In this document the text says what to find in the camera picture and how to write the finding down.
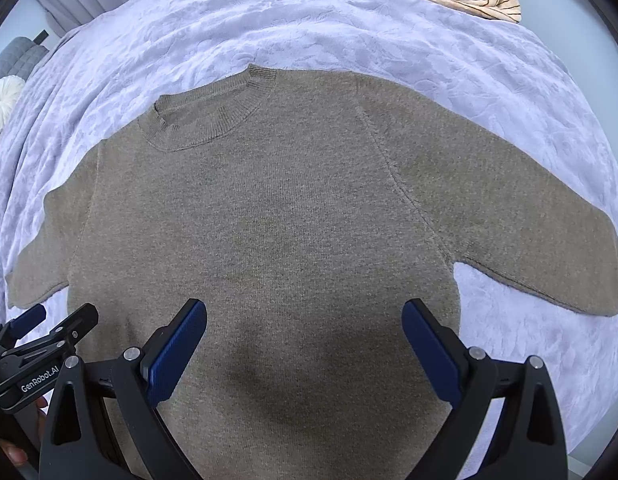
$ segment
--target screw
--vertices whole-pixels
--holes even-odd
[[[537,355],[532,355],[529,357],[529,364],[532,365],[536,370],[542,368],[544,366],[544,361],[540,359]]]
[[[140,348],[136,348],[135,346],[132,346],[131,348],[127,348],[124,354],[122,354],[122,356],[127,361],[133,361],[134,359],[138,359],[139,355],[140,355]]]
[[[65,359],[65,366],[67,368],[73,368],[80,362],[80,358],[76,355],[70,355],[67,359]]]
[[[487,352],[485,352],[479,346],[472,346],[469,349],[469,355],[473,357],[474,359],[476,359],[476,361],[481,361],[487,356]]]

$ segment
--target sweater sleeve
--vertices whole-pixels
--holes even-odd
[[[383,83],[359,83],[361,113],[452,261],[572,310],[618,314],[618,237],[604,212],[513,144]]]
[[[9,306],[28,308],[68,285],[89,213],[98,164],[94,146],[69,179],[44,199],[45,218],[36,237],[20,252],[13,272],[6,276]]]

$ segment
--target blue rubber pad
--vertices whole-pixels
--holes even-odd
[[[37,303],[16,319],[10,321],[9,335],[14,339],[22,339],[40,323],[45,321],[47,311],[45,307]]]
[[[196,301],[149,367],[147,399],[153,408],[171,397],[206,329],[207,309]]]
[[[403,307],[403,330],[439,399],[455,408],[462,399],[458,368],[416,306]]]

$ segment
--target ribbed neckline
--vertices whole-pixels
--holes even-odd
[[[254,64],[241,73],[183,92],[162,95],[138,118],[138,125],[148,142],[159,150],[186,150],[204,144],[229,132],[244,121],[267,98],[276,81],[276,70]],[[240,90],[211,112],[205,110],[205,101]],[[188,124],[170,123],[164,119],[176,108],[196,107],[199,119]]]

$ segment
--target white round pillow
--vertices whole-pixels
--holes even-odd
[[[25,86],[24,79],[17,75],[8,75],[0,79],[0,132],[16,106],[23,86]]]

